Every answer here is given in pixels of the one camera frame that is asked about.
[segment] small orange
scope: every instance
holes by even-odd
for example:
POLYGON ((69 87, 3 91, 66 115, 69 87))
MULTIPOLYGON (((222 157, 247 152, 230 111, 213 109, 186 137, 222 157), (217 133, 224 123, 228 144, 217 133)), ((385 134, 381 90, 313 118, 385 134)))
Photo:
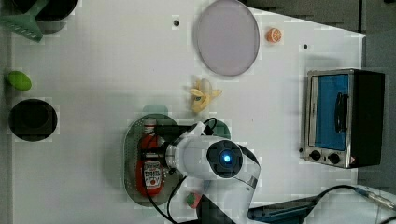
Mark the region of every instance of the small orange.
POLYGON ((267 32, 266 39, 271 43, 279 42, 282 38, 282 32, 276 28, 272 28, 267 32))

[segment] plate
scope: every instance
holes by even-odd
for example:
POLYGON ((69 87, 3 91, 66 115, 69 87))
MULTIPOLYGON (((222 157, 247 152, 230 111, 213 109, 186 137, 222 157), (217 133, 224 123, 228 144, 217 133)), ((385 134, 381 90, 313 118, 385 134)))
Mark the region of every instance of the plate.
POLYGON ((250 10, 235 0, 219 0, 202 14, 198 50, 206 66, 224 76, 246 72, 256 60, 260 32, 250 10))

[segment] tabletop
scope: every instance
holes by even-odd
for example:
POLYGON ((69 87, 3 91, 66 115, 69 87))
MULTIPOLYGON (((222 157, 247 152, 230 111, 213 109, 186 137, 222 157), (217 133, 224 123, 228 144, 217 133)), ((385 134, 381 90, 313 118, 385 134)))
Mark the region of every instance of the tabletop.
MULTIPOLYGON (((45 141, 10 135, 14 223, 164 223, 129 199, 122 184, 123 137, 152 104, 166 105, 178 122, 216 117, 230 127, 233 141, 262 167, 252 206, 356 184, 356 169, 304 161, 298 149, 307 71, 361 68, 364 35, 250 8, 261 34, 258 57, 246 73, 223 77, 203 64, 194 41, 212 2, 80 0, 61 32, 38 44, 13 36, 12 67, 28 74, 33 88, 13 91, 9 104, 39 98, 59 115, 45 141), (264 40, 272 27, 283 33, 277 44, 264 40), (189 93, 197 78, 223 90, 198 115, 189 93)), ((179 220, 193 218, 183 197, 201 185, 183 184, 171 205, 179 220)))

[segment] spatula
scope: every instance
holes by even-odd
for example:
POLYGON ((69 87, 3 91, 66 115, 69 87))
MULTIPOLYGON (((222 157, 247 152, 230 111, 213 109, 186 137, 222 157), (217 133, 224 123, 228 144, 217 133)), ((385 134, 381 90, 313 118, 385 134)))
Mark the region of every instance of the spatula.
POLYGON ((2 16, 0 17, 0 24, 18 35, 22 35, 35 42, 40 42, 41 38, 43 38, 43 34, 37 25, 35 17, 43 10, 49 1, 50 0, 37 0, 29 11, 23 15, 2 16))

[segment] ketchup bottle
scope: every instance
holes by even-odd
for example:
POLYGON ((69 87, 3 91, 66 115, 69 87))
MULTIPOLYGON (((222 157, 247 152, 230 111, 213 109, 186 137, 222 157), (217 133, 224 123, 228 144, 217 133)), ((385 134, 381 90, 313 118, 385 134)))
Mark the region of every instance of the ketchup bottle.
MULTIPOLYGON (((153 133, 156 125, 156 119, 145 119, 143 137, 139 146, 140 150, 158 147, 161 137, 153 133)), ((135 176, 136 188, 145 197, 148 195, 143 185, 144 179, 146 179, 146 188, 148 189, 149 196, 155 196, 163 189, 163 167, 158 161, 137 161, 135 176), (142 176, 142 169, 144 169, 145 178, 142 176)))

